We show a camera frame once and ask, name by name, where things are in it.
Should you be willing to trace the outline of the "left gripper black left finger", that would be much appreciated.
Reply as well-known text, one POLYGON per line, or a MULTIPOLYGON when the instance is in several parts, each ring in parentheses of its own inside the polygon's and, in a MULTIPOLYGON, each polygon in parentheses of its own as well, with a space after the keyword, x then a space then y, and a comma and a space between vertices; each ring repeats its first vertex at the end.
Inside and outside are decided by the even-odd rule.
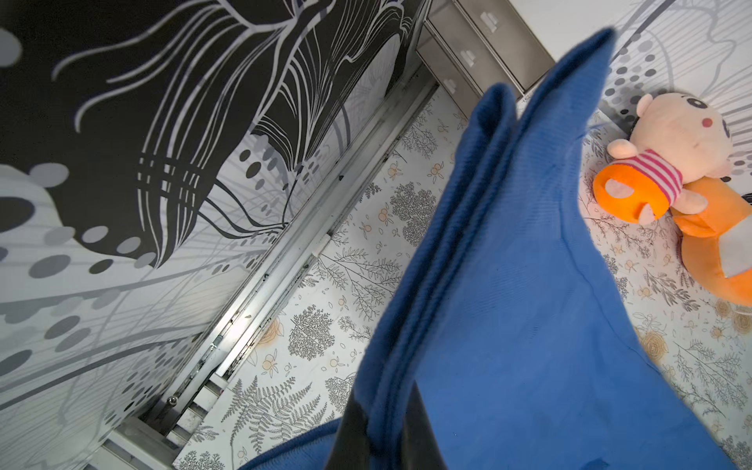
POLYGON ((368 435, 369 413, 352 391, 340 426, 340 468, 374 468, 372 444, 368 435))

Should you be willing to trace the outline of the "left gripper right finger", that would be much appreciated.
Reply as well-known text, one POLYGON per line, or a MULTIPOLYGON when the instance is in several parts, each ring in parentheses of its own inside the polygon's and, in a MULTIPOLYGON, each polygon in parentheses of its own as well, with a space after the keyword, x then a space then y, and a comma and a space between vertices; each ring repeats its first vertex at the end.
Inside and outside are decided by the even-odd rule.
POLYGON ((401 430, 401 468, 447 470, 416 384, 413 385, 401 430))

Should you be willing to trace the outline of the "blue long pants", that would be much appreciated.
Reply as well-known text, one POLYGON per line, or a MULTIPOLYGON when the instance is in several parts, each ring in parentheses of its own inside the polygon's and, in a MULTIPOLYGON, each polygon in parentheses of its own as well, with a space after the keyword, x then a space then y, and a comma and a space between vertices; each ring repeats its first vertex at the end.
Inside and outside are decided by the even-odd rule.
MULTIPOLYGON (((730 469, 636 336, 578 207, 616 33, 565 55, 523 113, 490 88, 352 391, 373 469, 401 468, 414 384, 448 469, 730 469)), ((343 417, 252 469, 341 469, 343 417)))

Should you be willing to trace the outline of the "pink pig plush toy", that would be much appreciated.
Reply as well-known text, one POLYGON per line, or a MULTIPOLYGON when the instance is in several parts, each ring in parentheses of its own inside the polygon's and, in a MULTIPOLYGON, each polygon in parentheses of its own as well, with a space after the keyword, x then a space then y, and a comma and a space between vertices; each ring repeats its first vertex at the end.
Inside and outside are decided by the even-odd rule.
POLYGON ((671 209, 697 215, 707 208, 689 184, 729 174, 732 133, 722 114, 695 96, 645 94, 630 137, 609 143, 607 153, 612 162, 593 179, 595 201, 620 221, 649 225, 671 209))

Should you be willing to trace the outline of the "white mini drawer cabinet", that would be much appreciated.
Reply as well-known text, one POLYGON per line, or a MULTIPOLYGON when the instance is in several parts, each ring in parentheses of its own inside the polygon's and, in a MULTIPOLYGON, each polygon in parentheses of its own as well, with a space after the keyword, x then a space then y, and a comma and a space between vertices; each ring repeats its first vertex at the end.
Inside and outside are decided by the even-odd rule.
POLYGON ((523 98, 555 64, 508 1, 433 1, 417 53, 466 116, 497 83, 523 98))

